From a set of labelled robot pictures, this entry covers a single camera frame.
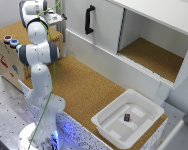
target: black door handle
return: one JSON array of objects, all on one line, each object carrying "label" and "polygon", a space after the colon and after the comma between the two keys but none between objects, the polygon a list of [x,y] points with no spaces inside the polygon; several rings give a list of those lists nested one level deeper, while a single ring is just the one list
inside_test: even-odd
[{"label": "black door handle", "polygon": [[95,7],[90,5],[90,8],[88,8],[86,10],[86,24],[85,24],[85,31],[86,31],[86,34],[90,34],[92,33],[94,30],[90,28],[90,12],[95,10]]}]

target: sink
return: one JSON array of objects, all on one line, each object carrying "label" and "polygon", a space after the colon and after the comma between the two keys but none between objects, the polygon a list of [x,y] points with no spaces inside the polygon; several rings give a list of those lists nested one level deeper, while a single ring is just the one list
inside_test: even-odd
[{"label": "sink", "polygon": [[131,148],[164,113],[164,109],[138,92],[128,89],[91,121],[99,133],[120,149]]}]

